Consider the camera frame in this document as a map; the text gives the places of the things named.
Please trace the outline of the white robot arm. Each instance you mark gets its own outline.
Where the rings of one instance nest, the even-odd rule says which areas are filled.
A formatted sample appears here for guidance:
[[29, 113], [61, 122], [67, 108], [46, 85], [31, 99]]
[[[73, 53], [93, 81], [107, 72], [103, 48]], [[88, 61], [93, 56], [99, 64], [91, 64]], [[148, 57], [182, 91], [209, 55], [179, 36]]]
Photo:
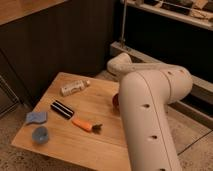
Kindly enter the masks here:
[[107, 63], [119, 79], [118, 106], [131, 171], [182, 171], [166, 118], [166, 106], [186, 97], [189, 71], [165, 63], [134, 63], [121, 53]]

